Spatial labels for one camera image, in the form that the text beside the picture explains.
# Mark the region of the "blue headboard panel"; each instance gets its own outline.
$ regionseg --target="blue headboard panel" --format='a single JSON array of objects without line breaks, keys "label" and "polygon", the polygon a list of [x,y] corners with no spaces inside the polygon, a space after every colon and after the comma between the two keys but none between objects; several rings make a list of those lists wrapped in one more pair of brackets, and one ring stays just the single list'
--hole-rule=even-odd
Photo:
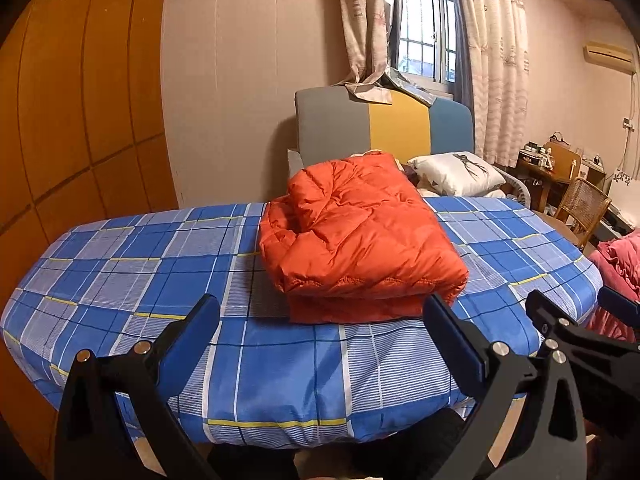
[{"label": "blue headboard panel", "polygon": [[471,112],[465,105],[438,97],[429,108],[431,155],[449,152],[474,152],[474,128]]}]

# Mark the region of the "window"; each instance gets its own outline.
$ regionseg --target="window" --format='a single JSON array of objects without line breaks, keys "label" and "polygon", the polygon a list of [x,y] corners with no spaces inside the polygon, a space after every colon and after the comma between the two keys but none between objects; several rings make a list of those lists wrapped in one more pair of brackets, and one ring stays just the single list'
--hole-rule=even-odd
[{"label": "window", "polygon": [[398,70],[450,89],[456,76],[453,0],[402,0]]}]

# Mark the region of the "air conditioner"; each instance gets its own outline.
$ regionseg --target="air conditioner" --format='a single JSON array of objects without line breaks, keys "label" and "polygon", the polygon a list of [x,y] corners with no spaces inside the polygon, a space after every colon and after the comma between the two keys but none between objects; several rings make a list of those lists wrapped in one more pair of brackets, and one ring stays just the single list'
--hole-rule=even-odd
[{"label": "air conditioner", "polygon": [[625,74],[636,73],[633,54],[621,46],[591,41],[584,46],[584,59],[588,63],[612,68]]}]

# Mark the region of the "folded orange-red puffer jacket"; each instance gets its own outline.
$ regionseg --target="folded orange-red puffer jacket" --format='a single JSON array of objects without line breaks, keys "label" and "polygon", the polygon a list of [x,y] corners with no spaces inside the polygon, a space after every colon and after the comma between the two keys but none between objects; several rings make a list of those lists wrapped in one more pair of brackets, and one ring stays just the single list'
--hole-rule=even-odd
[{"label": "folded orange-red puffer jacket", "polygon": [[420,316],[427,294],[451,304],[468,271],[388,153],[299,171],[260,222],[260,252],[290,320],[360,323]]}]

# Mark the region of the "rattan chair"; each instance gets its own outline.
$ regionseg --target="rattan chair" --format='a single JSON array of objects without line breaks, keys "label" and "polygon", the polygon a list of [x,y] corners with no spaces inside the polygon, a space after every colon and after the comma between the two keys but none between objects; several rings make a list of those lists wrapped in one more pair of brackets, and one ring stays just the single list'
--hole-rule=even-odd
[{"label": "rattan chair", "polygon": [[[554,216],[538,211],[535,213],[583,250],[610,203],[611,199],[593,184],[583,178],[576,178],[566,190]],[[574,219],[572,226],[565,223],[569,216]]]}]

